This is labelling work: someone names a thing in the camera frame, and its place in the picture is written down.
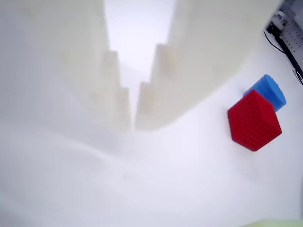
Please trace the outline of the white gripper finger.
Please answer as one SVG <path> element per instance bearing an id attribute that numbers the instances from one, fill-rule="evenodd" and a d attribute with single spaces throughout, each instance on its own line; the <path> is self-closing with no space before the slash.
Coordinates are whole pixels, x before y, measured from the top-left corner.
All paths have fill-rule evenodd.
<path id="1" fill-rule="evenodd" d="M 233 76 L 277 11 L 279 0 L 178 0 L 167 42 L 156 46 L 135 119 L 157 130 L 195 107 Z"/>
<path id="2" fill-rule="evenodd" d="M 1 123 L 119 147 L 129 110 L 103 1 L 1 1 Z"/>

